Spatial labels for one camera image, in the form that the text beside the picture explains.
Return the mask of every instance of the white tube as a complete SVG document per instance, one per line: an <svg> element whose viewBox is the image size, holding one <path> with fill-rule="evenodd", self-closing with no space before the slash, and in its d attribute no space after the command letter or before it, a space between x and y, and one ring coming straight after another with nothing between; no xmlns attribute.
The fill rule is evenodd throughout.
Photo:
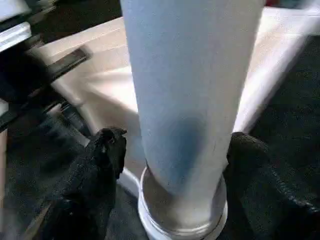
<svg viewBox="0 0 320 240"><path fill-rule="evenodd" d="M144 205L157 229L170 235L162 239L203 238L208 231L195 232L212 230L224 209L225 196L215 192L224 184L263 1L121 5L148 164Z"/></svg>

